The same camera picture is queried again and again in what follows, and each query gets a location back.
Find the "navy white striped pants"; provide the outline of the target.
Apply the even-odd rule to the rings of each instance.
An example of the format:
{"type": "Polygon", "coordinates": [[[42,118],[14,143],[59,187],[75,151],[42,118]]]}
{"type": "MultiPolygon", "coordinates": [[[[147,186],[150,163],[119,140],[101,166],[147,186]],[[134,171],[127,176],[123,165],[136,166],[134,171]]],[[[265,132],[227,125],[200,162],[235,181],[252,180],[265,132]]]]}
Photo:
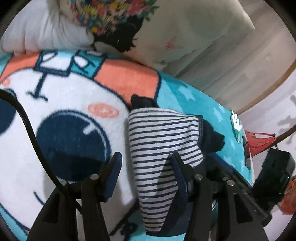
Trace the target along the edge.
{"type": "Polygon", "coordinates": [[[145,232],[155,237],[182,235],[192,205],[182,196],[171,165],[179,153],[194,170],[210,153],[220,151],[224,135],[200,115],[162,109],[149,97],[133,95],[128,137],[145,232]]]}

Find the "red cloth on hanger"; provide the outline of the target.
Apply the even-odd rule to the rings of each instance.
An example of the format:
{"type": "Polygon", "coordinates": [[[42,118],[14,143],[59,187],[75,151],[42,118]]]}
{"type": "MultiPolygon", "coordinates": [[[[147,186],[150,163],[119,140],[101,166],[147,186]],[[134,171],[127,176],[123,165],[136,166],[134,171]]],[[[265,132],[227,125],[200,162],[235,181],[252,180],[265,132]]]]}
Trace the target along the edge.
{"type": "Polygon", "coordinates": [[[275,134],[253,133],[244,131],[243,146],[247,158],[263,152],[268,146],[275,142],[275,134]]]}

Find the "beige curtain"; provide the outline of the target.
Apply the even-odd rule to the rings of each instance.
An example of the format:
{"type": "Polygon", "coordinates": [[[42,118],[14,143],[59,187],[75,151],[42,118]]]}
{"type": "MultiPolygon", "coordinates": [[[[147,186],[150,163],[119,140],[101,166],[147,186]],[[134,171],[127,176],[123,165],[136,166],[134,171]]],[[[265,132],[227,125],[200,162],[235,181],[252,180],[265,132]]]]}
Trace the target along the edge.
{"type": "Polygon", "coordinates": [[[177,78],[238,114],[271,94],[295,69],[295,40],[264,1],[241,1],[255,29],[223,37],[192,60],[177,78]]]}

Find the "cartoon print fleece blanket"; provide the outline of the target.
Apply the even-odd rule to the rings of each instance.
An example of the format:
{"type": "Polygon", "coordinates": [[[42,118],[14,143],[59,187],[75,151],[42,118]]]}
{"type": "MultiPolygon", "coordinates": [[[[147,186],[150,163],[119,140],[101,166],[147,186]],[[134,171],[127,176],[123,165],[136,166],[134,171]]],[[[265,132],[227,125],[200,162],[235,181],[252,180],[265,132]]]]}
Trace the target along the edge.
{"type": "MultiPolygon", "coordinates": [[[[253,182],[231,112],[176,78],[132,61],[92,51],[42,51],[1,56],[1,89],[23,106],[54,174],[68,182],[97,173],[120,152],[123,165],[114,195],[102,204],[111,240],[182,240],[146,235],[140,210],[119,224],[137,200],[129,154],[127,118],[133,94],[160,108],[201,115],[225,136],[217,154],[253,182]]],[[[1,100],[1,214],[26,240],[55,185],[32,147],[21,117],[1,100]]]]}

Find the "floral print cream cushion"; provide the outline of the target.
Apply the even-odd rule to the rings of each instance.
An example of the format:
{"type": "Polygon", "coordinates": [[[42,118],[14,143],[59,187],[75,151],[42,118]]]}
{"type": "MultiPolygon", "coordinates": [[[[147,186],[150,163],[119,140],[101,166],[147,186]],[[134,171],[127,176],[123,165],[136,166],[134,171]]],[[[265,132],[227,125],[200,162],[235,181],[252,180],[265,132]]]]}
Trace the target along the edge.
{"type": "Polygon", "coordinates": [[[87,28],[96,47],[109,45],[157,69],[222,36],[254,29],[239,1],[58,1],[58,6],[87,28]]]}

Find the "light grey plush toy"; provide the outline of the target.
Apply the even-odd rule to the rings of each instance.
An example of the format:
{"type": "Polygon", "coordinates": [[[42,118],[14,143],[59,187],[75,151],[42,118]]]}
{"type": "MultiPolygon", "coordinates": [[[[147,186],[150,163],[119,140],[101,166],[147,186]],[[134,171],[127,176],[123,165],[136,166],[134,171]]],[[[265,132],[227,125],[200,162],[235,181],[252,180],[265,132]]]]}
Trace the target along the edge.
{"type": "Polygon", "coordinates": [[[1,54],[56,49],[90,49],[93,35],[71,22],[57,1],[31,1],[12,20],[1,37],[1,54]]]}

